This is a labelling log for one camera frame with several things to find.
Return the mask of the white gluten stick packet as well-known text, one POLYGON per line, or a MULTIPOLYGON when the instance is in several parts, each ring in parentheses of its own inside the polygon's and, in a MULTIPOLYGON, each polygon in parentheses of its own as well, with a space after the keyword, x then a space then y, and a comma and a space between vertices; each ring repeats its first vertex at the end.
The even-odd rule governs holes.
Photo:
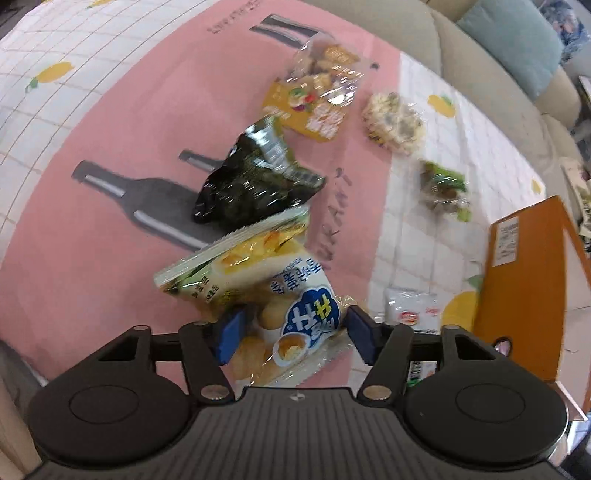
POLYGON ((431 375, 434 375, 437 367, 437 361, 413 361, 410 364, 408 372, 407 386, 413 387, 431 375))

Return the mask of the cream puff snack bag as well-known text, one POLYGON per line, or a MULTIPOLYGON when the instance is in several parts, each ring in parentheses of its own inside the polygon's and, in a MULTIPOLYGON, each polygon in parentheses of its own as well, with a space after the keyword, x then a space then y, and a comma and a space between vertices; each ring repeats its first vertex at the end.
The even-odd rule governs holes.
POLYGON ((318 371, 342 331, 353 298, 335 294, 321 262, 305 247, 310 213, 294 207, 231 232, 153 277, 157 288, 220 324, 246 308, 240 338, 219 351, 240 386, 304 381, 318 371))

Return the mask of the green pickle snack packet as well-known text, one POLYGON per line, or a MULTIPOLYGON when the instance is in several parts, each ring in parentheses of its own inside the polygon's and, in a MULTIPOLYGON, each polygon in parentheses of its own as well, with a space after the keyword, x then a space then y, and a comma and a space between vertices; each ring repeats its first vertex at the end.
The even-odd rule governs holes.
POLYGON ((422 202, 438 214, 454 216, 468 223, 472 219, 468 182, 463 174, 422 160, 420 196, 422 202))

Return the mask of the black seaweed snack bag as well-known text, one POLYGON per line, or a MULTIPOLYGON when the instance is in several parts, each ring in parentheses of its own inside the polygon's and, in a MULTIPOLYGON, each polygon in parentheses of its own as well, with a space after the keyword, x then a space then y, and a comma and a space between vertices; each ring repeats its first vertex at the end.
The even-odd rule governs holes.
POLYGON ((324 176, 297 162, 280 120, 266 116, 238 136, 221 166, 208 175, 193 221, 233 231, 304 205, 324 186, 324 176))

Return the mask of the orange dried fruit bag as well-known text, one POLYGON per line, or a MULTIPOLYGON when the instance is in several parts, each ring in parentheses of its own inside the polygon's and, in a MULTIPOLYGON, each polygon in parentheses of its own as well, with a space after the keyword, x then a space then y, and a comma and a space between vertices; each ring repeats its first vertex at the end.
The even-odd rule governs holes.
POLYGON ((328 142, 335 139, 360 90, 370 61, 324 33, 311 36, 276 78, 263 100, 263 113, 284 128, 328 142))

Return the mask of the white chip packet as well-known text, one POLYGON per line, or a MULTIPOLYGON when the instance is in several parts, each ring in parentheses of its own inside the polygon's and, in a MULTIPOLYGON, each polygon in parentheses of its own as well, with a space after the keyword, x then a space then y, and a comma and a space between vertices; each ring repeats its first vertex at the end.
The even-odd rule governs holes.
POLYGON ((388 325, 406 325, 423 334, 439 333, 442 307, 436 294, 390 288, 385 291, 385 302, 388 325))

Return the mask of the orange cardboard box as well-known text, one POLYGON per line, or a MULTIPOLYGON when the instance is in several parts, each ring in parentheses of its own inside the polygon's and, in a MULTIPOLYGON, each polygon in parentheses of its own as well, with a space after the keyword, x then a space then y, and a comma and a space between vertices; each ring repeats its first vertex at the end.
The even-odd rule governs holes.
POLYGON ((585 388, 590 377, 590 263, 562 200, 495 222, 474 334, 511 344, 540 379, 585 388))

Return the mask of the round rice cracker packet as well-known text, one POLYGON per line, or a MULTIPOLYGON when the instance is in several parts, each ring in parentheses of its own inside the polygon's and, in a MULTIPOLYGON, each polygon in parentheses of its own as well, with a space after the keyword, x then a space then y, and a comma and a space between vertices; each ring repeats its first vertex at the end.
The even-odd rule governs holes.
POLYGON ((405 155, 420 149, 426 121, 397 92, 370 95, 362 117, 368 138, 379 146, 405 155))

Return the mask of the pink checkered tablecloth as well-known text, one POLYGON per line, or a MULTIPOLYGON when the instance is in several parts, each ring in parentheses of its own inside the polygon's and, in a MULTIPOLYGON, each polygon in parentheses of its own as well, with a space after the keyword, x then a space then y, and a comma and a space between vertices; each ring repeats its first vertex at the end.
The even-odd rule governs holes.
POLYGON ((194 319, 191 305, 153 283, 185 250, 72 174, 88 160, 131 179, 199 189, 205 173, 180 152, 224 157, 259 119, 267 88, 290 60, 287 47, 254 31, 271 13, 332 33, 378 65, 334 141, 287 137, 297 159, 328 179, 312 201, 308 248, 337 293, 370 309, 390 286, 450 298, 476 273, 489 225, 533 203, 535 180, 550 194, 477 106, 399 48, 315 3, 220 1, 158 43, 61 137, 18 220, 1 266, 1 336, 44 376, 58 376, 135 324, 168 332, 194 319), (367 138, 363 103, 390 90, 426 120, 421 155, 470 174, 470 223, 433 216, 418 199, 416 161, 367 138))

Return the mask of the beige fabric sofa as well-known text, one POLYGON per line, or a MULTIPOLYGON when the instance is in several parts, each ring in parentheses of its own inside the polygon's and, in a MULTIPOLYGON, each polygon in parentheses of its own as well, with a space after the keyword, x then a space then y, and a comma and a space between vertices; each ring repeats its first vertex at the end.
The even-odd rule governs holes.
POLYGON ((571 135, 581 112, 578 92, 563 68, 531 100, 517 81, 456 24, 470 1, 334 1, 315 6, 356 24, 439 74, 477 106, 561 197, 574 221, 582 218, 560 160, 583 158, 571 135))

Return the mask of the teal cushion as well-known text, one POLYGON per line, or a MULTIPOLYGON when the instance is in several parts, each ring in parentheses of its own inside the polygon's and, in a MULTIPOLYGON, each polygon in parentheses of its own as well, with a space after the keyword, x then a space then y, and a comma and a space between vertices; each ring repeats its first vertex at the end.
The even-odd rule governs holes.
POLYGON ((531 1, 478 1, 457 22, 514 78, 530 100, 549 86, 563 45, 531 1))

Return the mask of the anime poster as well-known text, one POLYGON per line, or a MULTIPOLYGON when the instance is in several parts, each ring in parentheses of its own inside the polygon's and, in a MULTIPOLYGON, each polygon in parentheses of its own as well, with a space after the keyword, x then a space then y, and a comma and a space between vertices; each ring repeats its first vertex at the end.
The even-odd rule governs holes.
POLYGON ((567 64, 590 43, 589 31, 567 1, 543 1, 539 11, 555 30, 563 45, 562 65, 567 64))

